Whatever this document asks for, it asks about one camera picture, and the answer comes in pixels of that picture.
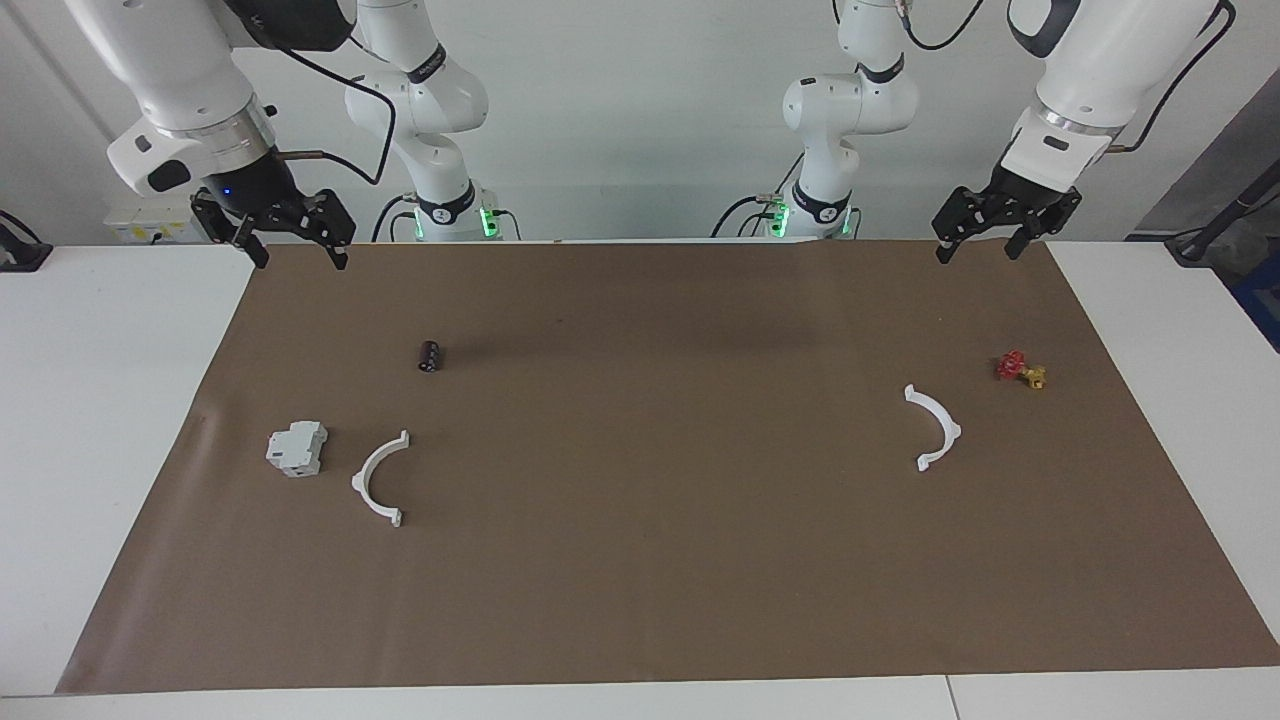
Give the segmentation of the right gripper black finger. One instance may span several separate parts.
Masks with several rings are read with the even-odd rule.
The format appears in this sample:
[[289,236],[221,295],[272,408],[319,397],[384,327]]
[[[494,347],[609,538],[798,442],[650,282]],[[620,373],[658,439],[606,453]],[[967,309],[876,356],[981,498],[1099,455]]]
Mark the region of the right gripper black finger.
[[343,272],[348,265],[348,247],[356,232],[355,220],[346,205],[335,191],[321,190],[303,196],[301,208],[300,236],[324,249],[333,266]]
[[229,245],[243,252],[257,269],[269,264],[269,251],[256,236],[255,219],[233,222],[212,196],[193,196],[192,214],[212,243]]

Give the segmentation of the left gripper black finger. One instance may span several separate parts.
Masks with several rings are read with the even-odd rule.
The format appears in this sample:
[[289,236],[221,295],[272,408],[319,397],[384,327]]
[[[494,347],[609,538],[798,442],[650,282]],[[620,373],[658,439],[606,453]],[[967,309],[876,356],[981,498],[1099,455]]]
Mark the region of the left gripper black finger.
[[934,251],[938,261],[950,264],[963,242],[992,228],[995,211],[996,193],[956,187],[932,219],[932,231],[938,241]]
[[1044,234],[1057,234],[1082,202],[1079,192],[1068,192],[1042,208],[1018,209],[1019,228],[1005,245],[1009,259],[1019,259],[1030,243]]

